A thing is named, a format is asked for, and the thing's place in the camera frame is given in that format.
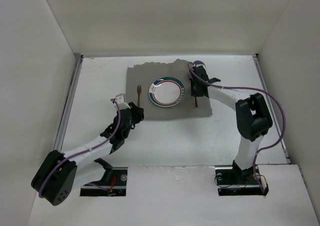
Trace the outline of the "lilac plastic cup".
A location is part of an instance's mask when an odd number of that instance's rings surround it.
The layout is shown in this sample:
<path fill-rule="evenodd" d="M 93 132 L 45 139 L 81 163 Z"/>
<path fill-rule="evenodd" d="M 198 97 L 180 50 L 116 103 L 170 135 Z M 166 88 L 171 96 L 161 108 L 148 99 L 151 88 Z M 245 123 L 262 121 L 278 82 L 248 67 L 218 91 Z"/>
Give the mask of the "lilac plastic cup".
<path fill-rule="evenodd" d="M 205 63 L 202 62 L 202 61 L 200 61 L 200 60 L 194 61 L 194 62 L 193 62 L 193 66 L 194 66 L 194 67 L 204 67 L 204 68 L 206 67 Z"/>

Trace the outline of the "brown wooden fork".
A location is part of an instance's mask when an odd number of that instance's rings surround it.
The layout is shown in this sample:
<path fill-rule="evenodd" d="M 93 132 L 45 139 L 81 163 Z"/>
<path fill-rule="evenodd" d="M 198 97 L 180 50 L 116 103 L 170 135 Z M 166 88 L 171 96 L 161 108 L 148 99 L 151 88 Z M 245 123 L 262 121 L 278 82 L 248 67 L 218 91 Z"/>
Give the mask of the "brown wooden fork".
<path fill-rule="evenodd" d="M 140 96 L 142 92 L 142 87 L 141 85 L 137 86 L 137 106 L 140 107 Z"/>

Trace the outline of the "white plate green red rim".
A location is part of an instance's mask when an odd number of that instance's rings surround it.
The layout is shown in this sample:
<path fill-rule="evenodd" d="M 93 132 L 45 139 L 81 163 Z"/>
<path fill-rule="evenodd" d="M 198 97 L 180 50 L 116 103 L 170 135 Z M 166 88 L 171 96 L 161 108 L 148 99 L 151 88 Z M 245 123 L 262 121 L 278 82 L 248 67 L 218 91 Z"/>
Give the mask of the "white plate green red rim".
<path fill-rule="evenodd" d="M 149 87 L 148 96 L 152 103 L 159 107 L 172 107 L 182 101 L 185 86 L 175 77 L 162 77 L 155 80 Z"/>

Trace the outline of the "grey cloth napkin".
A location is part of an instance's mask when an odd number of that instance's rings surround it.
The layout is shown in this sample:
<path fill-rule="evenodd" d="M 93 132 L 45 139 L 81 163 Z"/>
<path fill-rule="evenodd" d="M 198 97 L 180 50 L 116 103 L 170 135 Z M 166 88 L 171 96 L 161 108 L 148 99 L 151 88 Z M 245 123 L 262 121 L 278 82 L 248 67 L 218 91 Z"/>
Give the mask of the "grey cloth napkin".
<path fill-rule="evenodd" d="M 175 77 L 185 87 L 184 98 L 172 107 L 159 107 L 148 96 L 150 85 L 162 77 Z M 177 59 L 172 63 L 149 62 L 127 68 L 125 96 L 127 102 L 138 101 L 137 86 L 141 85 L 140 106 L 144 109 L 144 119 L 149 121 L 167 121 L 184 118 L 204 118 L 213 115 L 210 99 L 198 97 L 198 108 L 191 96 L 188 61 Z"/>

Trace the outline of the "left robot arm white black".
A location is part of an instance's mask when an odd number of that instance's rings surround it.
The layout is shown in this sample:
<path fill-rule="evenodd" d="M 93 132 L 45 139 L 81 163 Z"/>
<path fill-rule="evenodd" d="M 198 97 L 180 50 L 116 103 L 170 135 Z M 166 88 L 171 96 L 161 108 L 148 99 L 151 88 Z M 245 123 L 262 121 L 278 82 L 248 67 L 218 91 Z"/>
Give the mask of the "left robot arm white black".
<path fill-rule="evenodd" d="M 61 204 L 75 187 L 80 185 L 80 171 L 91 163 L 102 166 L 103 175 L 92 174 L 88 182 L 108 179 L 113 167 L 103 157 L 110 155 L 124 145 L 129 133 L 136 124 L 144 120 L 144 109 L 135 103 L 117 103 L 112 100 L 116 108 L 116 116 L 96 139 L 88 144 L 69 152 L 51 151 L 31 181 L 31 187 L 38 192 L 40 198 L 46 199 L 51 205 Z"/>

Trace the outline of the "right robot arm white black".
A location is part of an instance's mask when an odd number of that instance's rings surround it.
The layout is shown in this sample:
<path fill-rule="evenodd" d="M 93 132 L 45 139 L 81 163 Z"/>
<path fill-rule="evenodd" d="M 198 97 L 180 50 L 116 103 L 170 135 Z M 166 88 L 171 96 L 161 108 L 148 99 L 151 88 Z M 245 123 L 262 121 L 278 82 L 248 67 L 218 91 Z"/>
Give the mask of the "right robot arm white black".
<path fill-rule="evenodd" d="M 236 126 L 241 135 L 238 153 L 232 162 L 231 179 L 234 184 L 247 180 L 254 175 L 254 158 L 263 137 L 272 127 L 273 121 L 265 98 L 260 93 L 252 95 L 221 85 L 217 78 L 209 79 L 205 65 L 199 61 L 187 64 L 191 95 L 207 97 L 223 103 L 235 111 Z"/>

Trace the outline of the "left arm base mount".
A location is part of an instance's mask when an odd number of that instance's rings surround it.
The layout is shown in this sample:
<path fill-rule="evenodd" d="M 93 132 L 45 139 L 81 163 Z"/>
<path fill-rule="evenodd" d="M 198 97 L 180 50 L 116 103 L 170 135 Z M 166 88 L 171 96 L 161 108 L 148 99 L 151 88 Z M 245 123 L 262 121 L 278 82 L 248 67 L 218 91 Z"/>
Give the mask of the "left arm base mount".
<path fill-rule="evenodd" d="M 126 196 L 128 180 L 127 167 L 114 167 L 112 173 L 105 174 L 101 180 L 83 185 L 80 189 L 82 197 L 118 197 Z"/>

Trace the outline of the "left aluminium table rail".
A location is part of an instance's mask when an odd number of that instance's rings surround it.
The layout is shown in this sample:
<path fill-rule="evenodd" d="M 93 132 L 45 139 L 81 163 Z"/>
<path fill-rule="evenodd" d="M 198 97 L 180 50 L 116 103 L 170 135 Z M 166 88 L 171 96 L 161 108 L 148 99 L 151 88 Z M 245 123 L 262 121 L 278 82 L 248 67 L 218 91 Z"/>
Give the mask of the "left aluminium table rail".
<path fill-rule="evenodd" d="M 62 116 L 60 118 L 58 131 L 54 139 L 54 144 L 50 148 L 50 152 L 53 150 L 61 151 L 63 147 L 65 133 L 67 130 L 68 121 L 69 121 L 69 117 L 72 109 L 72 104 L 74 101 L 76 88 L 79 81 L 79 76 L 80 76 L 82 63 L 84 59 L 83 55 L 80 53 L 75 53 L 74 57 L 75 57 L 75 64 L 72 71 L 69 88 L 68 88 L 68 92 L 66 95 L 66 99 L 65 99 L 65 103 L 62 111 Z"/>

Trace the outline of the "aluminium table rail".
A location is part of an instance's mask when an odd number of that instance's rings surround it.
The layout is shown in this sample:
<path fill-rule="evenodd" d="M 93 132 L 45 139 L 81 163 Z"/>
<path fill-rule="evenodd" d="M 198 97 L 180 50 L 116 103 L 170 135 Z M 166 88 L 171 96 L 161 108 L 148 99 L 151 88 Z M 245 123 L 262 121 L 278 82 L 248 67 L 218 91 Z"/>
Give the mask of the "aluminium table rail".
<path fill-rule="evenodd" d="M 66 99 L 65 99 L 65 103 L 62 111 L 62 116 L 60 118 L 58 131 L 54 139 L 54 144 L 50 148 L 50 152 L 53 150 L 61 151 L 63 147 L 65 133 L 67 130 L 68 121 L 69 121 L 69 117 L 72 109 L 72 104 L 74 101 L 76 88 L 79 81 L 79 76 L 80 76 L 82 63 L 84 59 L 83 55 L 80 53 L 75 53 L 74 57 L 75 57 L 75 64 L 72 71 L 69 88 L 68 88 L 68 92 L 66 95 Z"/>
<path fill-rule="evenodd" d="M 255 64 L 255 67 L 256 67 L 260 82 L 262 84 L 262 88 L 265 91 L 268 91 L 266 83 L 265 83 L 265 80 L 264 80 L 264 77 L 263 77 L 263 74 L 262 74 L 262 71 L 261 71 L 261 67 L 260 67 L 260 64 L 259 64 L 258 54 L 253 54 L 252 58 L 253 58 L 253 62 Z M 277 130 L 278 135 L 280 136 L 281 133 L 282 133 L 282 128 L 278 123 L 278 119 L 277 119 L 277 116 L 275 114 L 273 102 L 274 102 L 274 100 L 270 96 L 267 96 L 267 104 L 268 104 L 268 106 L 270 108 L 270 114 L 271 114 L 271 117 L 273 119 L 273 124 L 274 124 L 274 126 L 275 126 L 275 128 Z M 281 145 L 282 150 L 284 152 L 284 155 L 285 155 L 285 158 L 286 158 L 286 163 L 287 164 L 291 164 L 292 162 L 291 162 L 290 156 L 288 154 L 288 151 L 287 151 L 287 148 L 286 148 L 286 145 L 285 145 L 285 142 L 284 142 L 283 139 L 281 139 L 280 145 Z"/>

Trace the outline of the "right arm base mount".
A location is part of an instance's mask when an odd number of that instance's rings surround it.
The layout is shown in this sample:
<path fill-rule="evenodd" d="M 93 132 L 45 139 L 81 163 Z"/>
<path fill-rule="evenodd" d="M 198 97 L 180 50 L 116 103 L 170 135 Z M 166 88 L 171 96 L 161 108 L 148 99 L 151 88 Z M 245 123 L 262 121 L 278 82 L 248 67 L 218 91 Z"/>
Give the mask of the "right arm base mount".
<path fill-rule="evenodd" d="M 241 175 L 232 167 L 216 167 L 214 182 L 219 196 L 266 196 L 269 192 L 268 181 L 258 169 L 255 175 L 252 170 L 247 175 Z"/>

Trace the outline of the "right aluminium table rail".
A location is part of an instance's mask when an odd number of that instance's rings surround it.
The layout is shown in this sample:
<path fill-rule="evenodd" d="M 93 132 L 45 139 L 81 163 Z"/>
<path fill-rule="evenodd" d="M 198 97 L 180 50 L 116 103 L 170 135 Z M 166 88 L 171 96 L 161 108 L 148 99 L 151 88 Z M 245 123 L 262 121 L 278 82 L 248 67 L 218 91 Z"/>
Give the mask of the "right aluminium table rail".
<path fill-rule="evenodd" d="M 253 54 L 252 58 L 253 58 L 253 62 L 255 64 L 255 67 L 256 67 L 260 82 L 262 84 L 262 88 L 265 91 L 268 91 L 266 83 L 265 83 L 265 80 L 264 80 L 264 77 L 263 77 L 263 74 L 262 74 L 262 71 L 261 71 L 261 67 L 260 67 L 260 64 L 259 64 L 258 54 Z M 273 124 L 274 124 L 274 126 L 275 126 L 275 128 L 277 130 L 278 135 L 280 136 L 281 133 L 282 133 L 282 128 L 278 123 L 278 119 L 277 119 L 277 116 L 275 114 L 273 102 L 274 102 L 274 100 L 270 96 L 267 96 L 267 104 L 268 104 L 268 106 L 270 108 L 270 114 L 271 114 L 271 117 L 273 119 Z M 281 145 L 282 150 L 284 152 L 284 155 L 285 155 L 285 158 L 286 158 L 286 163 L 287 164 L 291 164 L 292 162 L 291 162 L 290 156 L 288 154 L 288 151 L 287 151 L 287 148 L 286 148 L 286 145 L 285 145 L 285 142 L 284 142 L 283 139 L 281 139 L 280 145 Z"/>

